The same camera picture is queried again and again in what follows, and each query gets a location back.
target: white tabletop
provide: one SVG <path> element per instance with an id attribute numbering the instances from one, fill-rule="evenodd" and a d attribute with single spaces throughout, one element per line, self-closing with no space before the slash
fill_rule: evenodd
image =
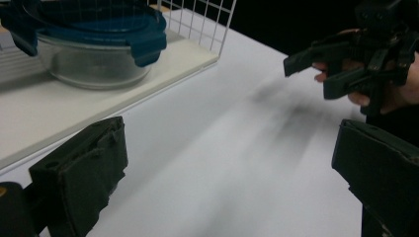
<path id="1" fill-rule="evenodd" d="M 360 236 L 362 205 L 331 158 L 341 119 L 364 118 L 324 101 L 313 69 L 285 78 L 285 57 L 230 31 L 217 65 L 113 114 L 129 164 L 88 236 Z M 28 184 L 59 143 L 0 181 Z"/>

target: glass bowl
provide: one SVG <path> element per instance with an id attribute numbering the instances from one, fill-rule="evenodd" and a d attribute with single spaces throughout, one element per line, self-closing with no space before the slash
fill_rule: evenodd
<path id="1" fill-rule="evenodd" d="M 140 82 L 151 65 L 135 65 L 129 46 L 93 45 L 38 34 L 38 54 L 46 70 L 73 86 L 116 89 Z"/>

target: wire grid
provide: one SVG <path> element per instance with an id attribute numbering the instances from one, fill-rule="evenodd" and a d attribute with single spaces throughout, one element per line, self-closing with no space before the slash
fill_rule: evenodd
<path id="1" fill-rule="evenodd" d="M 236 0 L 158 0 L 156 4 L 168 30 L 221 55 Z"/>

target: blue container lid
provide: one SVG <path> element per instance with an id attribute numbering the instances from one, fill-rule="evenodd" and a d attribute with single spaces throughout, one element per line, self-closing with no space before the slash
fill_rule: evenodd
<path id="1" fill-rule="evenodd" d="M 2 25 L 17 47 L 37 55 L 38 37 L 94 45 L 130 46 L 138 66 L 155 62 L 166 48 L 161 12 L 137 0 L 12 0 L 0 8 Z"/>

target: dark background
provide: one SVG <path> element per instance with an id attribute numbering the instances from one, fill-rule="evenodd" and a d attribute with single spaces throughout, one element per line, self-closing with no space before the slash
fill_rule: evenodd
<path id="1" fill-rule="evenodd" d="M 182 5 L 182 0 L 171 0 Z M 209 0 L 231 9 L 232 0 Z M 216 19 L 218 9 L 206 8 L 207 0 L 184 0 L 184 7 Z M 357 27 L 355 6 L 361 0 L 237 0 L 230 27 L 286 54 L 310 46 L 314 40 Z M 221 14 L 226 23 L 228 14 Z"/>

